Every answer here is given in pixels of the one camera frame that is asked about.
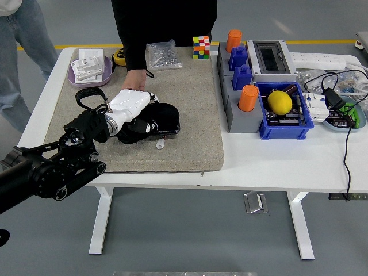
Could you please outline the person's right hand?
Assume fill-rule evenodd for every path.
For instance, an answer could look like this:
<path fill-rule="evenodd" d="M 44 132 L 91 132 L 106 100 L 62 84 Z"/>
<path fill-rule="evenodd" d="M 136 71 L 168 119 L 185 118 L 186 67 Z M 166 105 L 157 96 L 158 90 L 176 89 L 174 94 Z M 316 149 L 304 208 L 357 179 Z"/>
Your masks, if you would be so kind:
<path fill-rule="evenodd" d="M 145 91 L 146 78 L 146 70 L 130 70 L 121 88 Z"/>

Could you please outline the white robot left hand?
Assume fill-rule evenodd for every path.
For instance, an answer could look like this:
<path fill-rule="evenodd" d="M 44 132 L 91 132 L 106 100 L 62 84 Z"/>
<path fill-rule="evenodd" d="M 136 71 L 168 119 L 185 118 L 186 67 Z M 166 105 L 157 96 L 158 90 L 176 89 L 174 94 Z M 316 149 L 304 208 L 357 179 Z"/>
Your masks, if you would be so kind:
<path fill-rule="evenodd" d="M 159 102 L 154 93 L 132 89 L 121 90 L 108 104 L 105 118 L 111 136 L 118 134 L 125 123 L 132 122 L 151 102 Z"/>

